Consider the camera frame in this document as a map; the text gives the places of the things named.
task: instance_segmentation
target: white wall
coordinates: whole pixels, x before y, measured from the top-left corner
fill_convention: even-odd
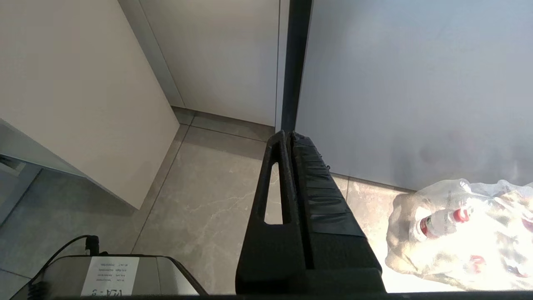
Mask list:
[[[332,171],[533,181],[533,2],[316,0],[296,130]]]
[[[186,108],[274,126],[279,1],[141,5]]]

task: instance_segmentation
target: plastic bottle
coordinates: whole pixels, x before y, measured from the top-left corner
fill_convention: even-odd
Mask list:
[[[457,225],[467,222],[469,219],[469,210],[467,209],[438,210],[422,220],[416,221],[410,230],[410,235],[418,241],[436,239],[456,232]]]

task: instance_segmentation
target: cabinet panel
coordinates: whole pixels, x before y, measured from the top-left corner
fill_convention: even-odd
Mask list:
[[[187,108],[274,126],[279,1],[141,5]]]

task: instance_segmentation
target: marble floor tile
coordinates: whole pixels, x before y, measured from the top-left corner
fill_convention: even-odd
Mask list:
[[[274,134],[274,127],[197,112],[192,126],[231,135],[267,141]]]
[[[208,293],[235,293],[264,149],[261,141],[191,127],[133,252],[172,256]]]
[[[48,258],[83,234],[100,237],[101,251],[129,254],[178,152],[180,126],[140,210],[85,178],[43,170],[0,227],[0,268],[33,277]],[[84,254],[83,241],[62,254]]]
[[[0,299],[11,298],[30,279],[0,270]]]
[[[383,268],[382,279],[387,292],[458,291],[459,289],[444,283],[397,273],[385,264],[388,251],[386,235],[393,209],[392,202],[401,194],[405,192],[353,178],[348,182],[346,201]]]
[[[341,191],[342,197],[346,199],[348,195],[348,176],[332,173],[332,177],[337,184],[338,189]]]
[[[172,110],[174,111],[174,114],[176,115],[177,121],[180,125],[190,125],[196,113],[194,110],[175,106],[172,106]]]

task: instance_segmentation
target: red bottle cap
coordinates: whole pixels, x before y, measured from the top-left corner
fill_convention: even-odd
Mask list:
[[[464,223],[470,220],[470,216],[468,215],[468,211],[466,209],[458,209],[454,211],[454,219],[457,222]]]

